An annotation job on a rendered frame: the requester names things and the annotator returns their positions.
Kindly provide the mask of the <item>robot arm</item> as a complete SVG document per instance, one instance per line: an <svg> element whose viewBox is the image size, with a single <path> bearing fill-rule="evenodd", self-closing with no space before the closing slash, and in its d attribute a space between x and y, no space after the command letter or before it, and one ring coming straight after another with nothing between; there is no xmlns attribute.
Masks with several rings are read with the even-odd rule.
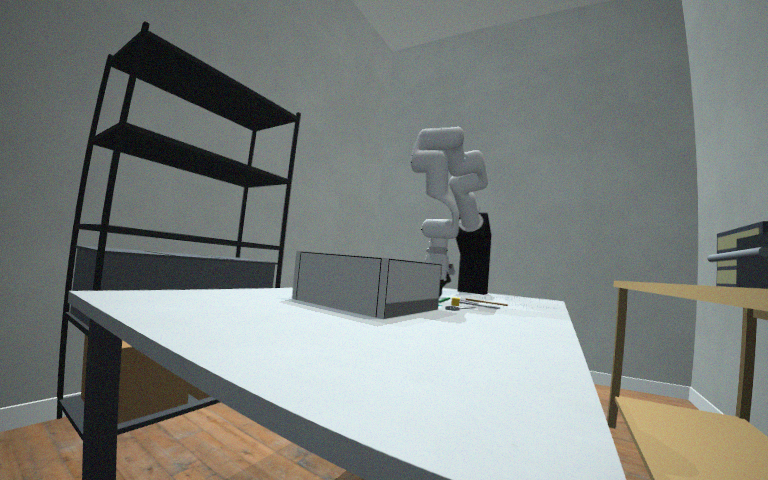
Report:
<svg viewBox="0 0 768 480"><path fill-rule="evenodd" d="M488 185L485 161L478 150L464 153L463 142L464 132L460 127L424 129L412 152L412 170L426 173L426 194L446 204L452 213L452 220L427 219L423 222L422 232L430 238L428 253L447 255L448 239L457 237L459 227L472 232L483 225L473 191ZM449 185L456 203L448 193L448 170L452 175Z"/></svg>

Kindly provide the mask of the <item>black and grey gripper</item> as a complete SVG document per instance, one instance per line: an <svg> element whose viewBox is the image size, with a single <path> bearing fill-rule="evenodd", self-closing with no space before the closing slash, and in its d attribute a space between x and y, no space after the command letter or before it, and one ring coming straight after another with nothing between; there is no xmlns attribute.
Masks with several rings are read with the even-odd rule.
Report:
<svg viewBox="0 0 768 480"><path fill-rule="evenodd" d="M443 288L443 286L445 286L447 283L451 282L451 279L450 279L450 276L449 276L449 259L448 259L448 256L445 255L445 254L429 253L429 255L426 256L425 262L427 262L427 263L442 264L441 287L440 287L440 295L442 295L442 288ZM448 272L447 272L447 269L448 269Z"/></svg>

